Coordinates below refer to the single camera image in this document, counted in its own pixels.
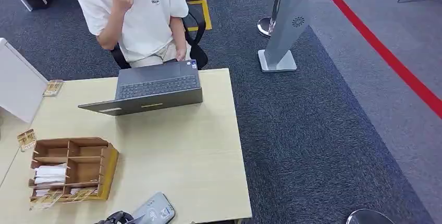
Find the floor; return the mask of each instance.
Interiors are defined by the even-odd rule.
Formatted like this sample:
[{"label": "floor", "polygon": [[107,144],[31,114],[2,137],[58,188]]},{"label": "floor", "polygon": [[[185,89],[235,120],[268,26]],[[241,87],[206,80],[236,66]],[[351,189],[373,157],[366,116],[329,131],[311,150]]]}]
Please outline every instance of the floor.
[{"label": "floor", "polygon": [[[311,0],[311,28],[292,49],[297,72],[261,73],[267,40],[255,25],[272,3],[208,0],[214,29],[201,42],[207,68],[231,72],[253,221],[343,223],[367,207],[396,223],[439,223],[440,119],[330,0]],[[18,0],[0,5],[0,36],[48,79],[117,74],[76,0],[32,13]]]},{"label": "floor", "polygon": [[[442,0],[344,0],[442,97]],[[331,0],[310,0],[311,26],[435,223],[442,223],[442,120],[381,59]]]}]

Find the laptop keyboard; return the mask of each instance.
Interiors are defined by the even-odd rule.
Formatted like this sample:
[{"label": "laptop keyboard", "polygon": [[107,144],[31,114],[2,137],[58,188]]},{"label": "laptop keyboard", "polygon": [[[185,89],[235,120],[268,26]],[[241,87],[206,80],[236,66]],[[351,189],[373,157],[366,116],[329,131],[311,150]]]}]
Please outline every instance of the laptop keyboard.
[{"label": "laptop keyboard", "polygon": [[173,91],[193,89],[197,87],[197,76],[185,76],[171,78],[154,82],[140,82],[128,85],[121,85],[119,98],[127,99],[137,96],[161,94]]}]

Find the red floor tape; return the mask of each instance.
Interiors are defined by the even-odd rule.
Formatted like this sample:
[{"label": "red floor tape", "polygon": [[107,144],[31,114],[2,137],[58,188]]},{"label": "red floor tape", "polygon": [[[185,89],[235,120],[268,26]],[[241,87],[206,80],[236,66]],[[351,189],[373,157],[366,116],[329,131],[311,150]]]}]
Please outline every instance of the red floor tape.
[{"label": "red floor tape", "polygon": [[442,101],[394,56],[343,0],[333,2],[396,74],[442,119]]}]

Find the laptop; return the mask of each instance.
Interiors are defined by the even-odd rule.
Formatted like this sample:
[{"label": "laptop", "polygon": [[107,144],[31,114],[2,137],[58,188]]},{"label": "laptop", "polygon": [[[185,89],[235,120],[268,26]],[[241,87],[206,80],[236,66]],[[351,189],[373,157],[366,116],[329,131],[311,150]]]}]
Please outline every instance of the laptop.
[{"label": "laptop", "polygon": [[121,116],[202,102],[197,62],[186,60],[122,69],[118,74],[115,100],[78,107]]}]

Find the dark blue carpet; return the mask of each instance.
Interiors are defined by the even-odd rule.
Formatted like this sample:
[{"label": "dark blue carpet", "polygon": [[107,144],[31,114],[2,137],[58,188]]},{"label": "dark blue carpet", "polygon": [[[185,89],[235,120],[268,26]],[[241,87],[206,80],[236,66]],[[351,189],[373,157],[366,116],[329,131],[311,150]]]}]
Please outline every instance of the dark blue carpet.
[{"label": "dark blue carpet", "polygon": [[[76,0],[32,13],[1,2],[0,35],[47,78],[117,74]],[[296,72],[261,73],[256,52],[267,40],[255,25],[272,2],[208,0],[214,29],[201,43],[208,68],[231,71],[253,221],[343,223],[371,208],[396,223],[433,223],[310,28],[292,50]]]}]

